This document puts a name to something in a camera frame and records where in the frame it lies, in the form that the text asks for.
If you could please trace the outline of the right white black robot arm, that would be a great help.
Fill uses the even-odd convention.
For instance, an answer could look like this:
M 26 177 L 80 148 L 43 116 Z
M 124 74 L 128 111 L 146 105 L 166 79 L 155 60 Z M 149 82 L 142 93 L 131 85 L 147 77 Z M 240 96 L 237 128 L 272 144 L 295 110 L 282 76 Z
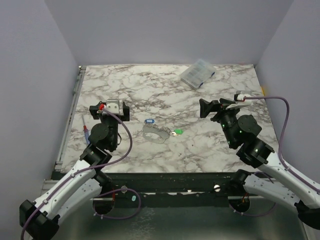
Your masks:
M 297 214 L 309 227 L 320 228 L 320 185 L 287 163 L 282 156 L 282 146 L 275 151 L 259 139 L 262 128 L 253 115 L 237 117 L 241 108 L 248 107 L 257 98 L 249 94 L 235 94 L 233 100 L 199 100 L 200 118 L 206 118 L 221 125 L 229 148 L 237 150 L 239 159 L 268 176 L 279 184 L 258 178 L 244 170 L 238 170 L 230 182 L 229 189 L 240 196 L 244 192 L 269 199 L 283 205 Z

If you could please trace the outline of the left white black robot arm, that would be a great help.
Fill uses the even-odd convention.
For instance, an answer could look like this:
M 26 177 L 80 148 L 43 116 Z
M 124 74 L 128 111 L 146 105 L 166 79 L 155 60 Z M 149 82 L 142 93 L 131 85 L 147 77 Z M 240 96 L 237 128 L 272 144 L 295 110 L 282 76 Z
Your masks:
M 34 201 L 25 200 L 19 207 L 20 238 L 29 234 L 34 240 L 50 240 L 65 218 L 84 202 L 112 191 L 111 179 L 102 172 L 114 164 L 111 153 L 121 142 L 119 125 L 130 121 L 130 107 L 109 99 L 89 107 L 100 123 L 93 126 L 89 144 L 73 167 L 49 190 Z

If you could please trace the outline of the red blue screwdriver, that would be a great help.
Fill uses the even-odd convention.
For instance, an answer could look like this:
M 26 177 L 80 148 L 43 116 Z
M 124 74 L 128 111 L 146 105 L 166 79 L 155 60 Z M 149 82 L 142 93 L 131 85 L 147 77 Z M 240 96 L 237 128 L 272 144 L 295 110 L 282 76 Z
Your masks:
M 84 115 L 81 116 L 81 119 L 82 119 L 82 123 L 83 123 L 84 138 L 85 138 L 86 144 L 89 145 L 90 144 L 90 141 L 89 141 L 90 134 L 89 134 L 89 130 L 87 128 L 86 122 L 85 122 Z

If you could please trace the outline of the clear plastic organizer box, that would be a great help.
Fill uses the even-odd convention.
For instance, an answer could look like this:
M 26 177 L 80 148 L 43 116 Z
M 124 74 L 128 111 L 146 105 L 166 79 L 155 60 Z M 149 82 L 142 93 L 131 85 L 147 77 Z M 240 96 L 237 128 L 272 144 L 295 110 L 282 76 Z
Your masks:
M 179 77 L 182 82 L 192 89 L 197 90 L 204 82 L 212 78 L 215 73 L 216 68 L 212 64 L 202 59 L 198 59 L 194 64 L 182 72 Z

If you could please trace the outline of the blue key tag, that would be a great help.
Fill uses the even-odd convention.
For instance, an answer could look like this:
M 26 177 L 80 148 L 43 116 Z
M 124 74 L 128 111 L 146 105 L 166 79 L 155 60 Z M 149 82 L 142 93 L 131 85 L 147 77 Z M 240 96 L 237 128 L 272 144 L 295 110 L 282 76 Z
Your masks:
M 144 121 L 146 124 L 154 124 L 155 123 L 155 120 L 154 119 L 146 119 L 145 121 Z

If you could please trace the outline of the yellow tag on wall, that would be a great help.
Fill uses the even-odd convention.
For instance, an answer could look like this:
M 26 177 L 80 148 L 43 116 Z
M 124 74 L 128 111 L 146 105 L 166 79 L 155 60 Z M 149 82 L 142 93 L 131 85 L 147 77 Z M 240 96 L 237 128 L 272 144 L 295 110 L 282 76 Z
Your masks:
M 266 91 L 265 91 L 265 88 L 263 86 L 261 86 L 261 92 L 262 92 L 263 96 L 265 97 L 266 96 Z

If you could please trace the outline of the aluminium side rail left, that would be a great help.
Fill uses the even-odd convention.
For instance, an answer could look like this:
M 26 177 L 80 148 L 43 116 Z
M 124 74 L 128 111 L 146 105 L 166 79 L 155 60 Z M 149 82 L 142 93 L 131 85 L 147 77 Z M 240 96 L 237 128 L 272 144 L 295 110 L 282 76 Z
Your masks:
M 64 128 L 62 140 L 61 140 L 61 143 L 60 143 L 60 146 L 59 146 L 57 158 L 56 158 L 56 160 L 54 162 L 54 165 L 52 167 L 52 172 L 50 174 L 50 177 L 48 179 L 46 179 L 46 181 L 51 180 L 53 173 L 54 172 L 60 172 L 60 170 L 62 168 L 64 155 L 65 155 L 65 150 L 67 148 L 68 139 L 69 139 L 69 135 L 70 135 L 70 132 L 71 132 L 72 123 L 73 123 L 73 120 L 74 120 L 74 116 L 75 116 L 75 112 L 76 112 L 76 108 L 77 108 L 77 104 L 78 104 L 78 100 L 79 100 L 82 84 L 83 84 L 83 81 L 84 81 L 84 76 L 85 76 L 86 69 L 87 69 L 87 67 L 85 65 L 79 66 L 79 73 L 78 73 L 76 81 L 75 81 L 75 86 L 74 86 L 73 95 L 72 95 L 72 101 L 71 101 L 71 104 L 70 104 L 70 109 L 69 109 L 68 117 L 67 117 L 67 120 L 66 120 L 66 125 L 65 125 L 65 128 Z

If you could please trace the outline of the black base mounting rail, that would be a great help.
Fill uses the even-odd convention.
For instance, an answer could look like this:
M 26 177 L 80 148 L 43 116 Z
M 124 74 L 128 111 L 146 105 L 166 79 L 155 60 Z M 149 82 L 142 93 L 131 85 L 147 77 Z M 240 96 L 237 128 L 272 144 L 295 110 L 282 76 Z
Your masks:
M 100 212 L 107 208 L 228 207 L 230 200 L 248 194 L 244 174 L 207 173 L 110 173 L 105 196 L 93 198 Z

